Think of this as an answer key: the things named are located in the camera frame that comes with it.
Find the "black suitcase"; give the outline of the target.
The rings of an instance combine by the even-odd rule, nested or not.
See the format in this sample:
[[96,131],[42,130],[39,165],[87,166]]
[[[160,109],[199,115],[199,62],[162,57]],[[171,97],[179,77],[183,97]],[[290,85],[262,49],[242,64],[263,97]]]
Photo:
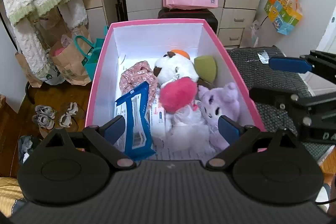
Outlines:
[[214,33],[217,33],[218,30],[218,20],[209,9],[181,10],[163,8],[158,13],[158,19],[166,18],[204,19]]

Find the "pink fluffy ball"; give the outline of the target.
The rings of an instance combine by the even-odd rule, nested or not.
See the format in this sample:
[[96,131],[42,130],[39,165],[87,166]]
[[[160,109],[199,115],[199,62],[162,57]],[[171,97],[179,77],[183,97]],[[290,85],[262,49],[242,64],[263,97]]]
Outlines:
[[190,77],[182,77],[161,88],[159,101],[168,113],[175,113],[187,105],[192,105],[197,92],[197,83]]

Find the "brown paper bag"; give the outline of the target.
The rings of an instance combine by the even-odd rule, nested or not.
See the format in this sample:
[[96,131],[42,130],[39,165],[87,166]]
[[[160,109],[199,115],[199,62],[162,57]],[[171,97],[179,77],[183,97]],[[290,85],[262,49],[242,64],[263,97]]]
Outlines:
[[74,37],[84,36],[91,41],[85,26],[77,27],[71,33],[63,34],[50,50],[50,56],[62,77],[72,85],[85,86],[91,79],[84,68],[85,57],[76,48]]

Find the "orange sponge ball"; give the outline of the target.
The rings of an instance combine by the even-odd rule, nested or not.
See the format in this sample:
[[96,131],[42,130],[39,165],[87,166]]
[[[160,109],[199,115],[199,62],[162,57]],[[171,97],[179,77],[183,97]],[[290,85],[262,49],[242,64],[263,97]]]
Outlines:
[[171,50],[171,52],[175,53],[175,54],[179,54],[179,55],[182,55],[183,57],[187,58],[187,59],[190,59],[190,56],[187,52],[183,51],[183,50]]

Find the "blue wet wipes pack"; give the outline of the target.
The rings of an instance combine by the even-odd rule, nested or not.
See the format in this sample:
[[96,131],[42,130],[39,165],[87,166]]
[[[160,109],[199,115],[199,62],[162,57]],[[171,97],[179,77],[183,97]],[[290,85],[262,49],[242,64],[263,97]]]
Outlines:
[[145,81],[115,101],[115,115],[123,116],[125,129],[114,146],[134,161],[155,154],[146,118],[149,84]]

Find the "black table mat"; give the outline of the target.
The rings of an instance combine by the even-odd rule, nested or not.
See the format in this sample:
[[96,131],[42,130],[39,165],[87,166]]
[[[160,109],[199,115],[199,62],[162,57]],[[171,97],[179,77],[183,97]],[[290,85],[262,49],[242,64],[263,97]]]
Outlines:
[[[262,57],[283,57],[284,54],[277,47],[236,48],[228,50],[228,54],[248,89],[254,87],[281,89],[297,92],[300,97],[312,96],[307,83],[299,74],[274,71],[268,64],[261,62]],[[256,106],[267,131],[275,132],[280,128],[289,128],[296,132],[293,121],[285,111],[260,103]]]

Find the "white door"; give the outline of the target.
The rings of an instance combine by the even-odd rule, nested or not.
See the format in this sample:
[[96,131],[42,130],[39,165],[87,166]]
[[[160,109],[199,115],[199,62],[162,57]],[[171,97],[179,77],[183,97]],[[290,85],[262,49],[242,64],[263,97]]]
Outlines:
[[335,36],[336,36],[336,7],[334,8],[331,19],[327,25],[325,33],[322,36],[317,51],[335,53]]

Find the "colourful gift bag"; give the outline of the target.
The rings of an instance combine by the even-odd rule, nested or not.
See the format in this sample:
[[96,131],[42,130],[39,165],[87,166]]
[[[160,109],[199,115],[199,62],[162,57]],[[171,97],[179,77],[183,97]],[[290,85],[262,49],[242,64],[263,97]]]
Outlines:
[[299,0],[267,0],[264,11],[277,33],[290,34],[303,17]]

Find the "teal gift bag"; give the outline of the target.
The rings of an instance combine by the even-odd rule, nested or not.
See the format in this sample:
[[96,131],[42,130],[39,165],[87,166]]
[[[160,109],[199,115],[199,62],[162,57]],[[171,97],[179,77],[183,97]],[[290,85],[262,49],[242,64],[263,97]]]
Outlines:
[[[105,38],[97,38],[96,41],[93,43],[84,35],[82,35],[82,31],[78,27],[72,30],[72,35],[76,49],[84,57],[81,63],[83,67],[86,69],[88,76],[90,77],[90,80],[93,81],[98,59],[100,57],[100,53],[102,50],[102,46],[104,45]],[[89,46],[89,50],[83,50],[83,47],[79,45],[80,41],[84,42],[84,46]]]

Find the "pink cardboard box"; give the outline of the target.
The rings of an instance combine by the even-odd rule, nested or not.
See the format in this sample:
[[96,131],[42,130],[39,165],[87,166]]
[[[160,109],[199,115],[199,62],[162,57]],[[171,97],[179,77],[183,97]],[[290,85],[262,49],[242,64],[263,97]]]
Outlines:
[[205,75],[191,69],[195,58],[206,56],[215,62],[215,87],[236,85],[238,123],[264,129],[236,65],[202,19],[147,19],[111,24],[94,75],[85,124],[101,126],[121,113],[115,103],[121,96],[120,78],[136,63],[146,61],[157,74],[158,86],[163,87],[182,77],[205,80]]

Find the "left sneaker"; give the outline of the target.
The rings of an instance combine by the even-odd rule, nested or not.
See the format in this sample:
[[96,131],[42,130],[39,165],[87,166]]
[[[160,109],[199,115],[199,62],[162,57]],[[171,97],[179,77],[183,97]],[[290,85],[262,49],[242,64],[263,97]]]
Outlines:
[[36,114],[33,115],[32,121],[40,128],[51,130],[55,126],[56,110],[51,106],[37,105],[35,106]]

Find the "white plush toy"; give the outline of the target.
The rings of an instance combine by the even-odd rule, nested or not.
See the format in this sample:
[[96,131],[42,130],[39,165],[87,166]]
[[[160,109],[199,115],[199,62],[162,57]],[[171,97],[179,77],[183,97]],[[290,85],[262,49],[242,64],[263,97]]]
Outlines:
[[193,62],[173,52],[167,52],[158,59],[155,62],[153,72],[158,79],[160,88],[182,77],[190,77],[195,83],[199,79]]

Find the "purple plush toy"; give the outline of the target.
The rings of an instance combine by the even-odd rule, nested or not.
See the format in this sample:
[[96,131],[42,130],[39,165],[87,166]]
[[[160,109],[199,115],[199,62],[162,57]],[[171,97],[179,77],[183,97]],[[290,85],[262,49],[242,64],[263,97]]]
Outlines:
[[200,110],[210,129],[210,143],[217,149],[224,150],[229,146],[227,140],[218,130],[218,120],[224,115],[237,122],[240,115],[239,93],[235,83],[227,83],[222,88],[208,89],[198,86]]

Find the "pink floral cloth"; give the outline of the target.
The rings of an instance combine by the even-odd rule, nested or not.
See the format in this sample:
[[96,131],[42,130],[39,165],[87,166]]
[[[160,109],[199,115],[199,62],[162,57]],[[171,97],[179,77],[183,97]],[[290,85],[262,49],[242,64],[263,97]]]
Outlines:
[[155,99],[158,79],[147,61],[137,62],[121,74],[119,82],[120,91],[124,95],[143,82],[149,84],[147,105],[151,107]]

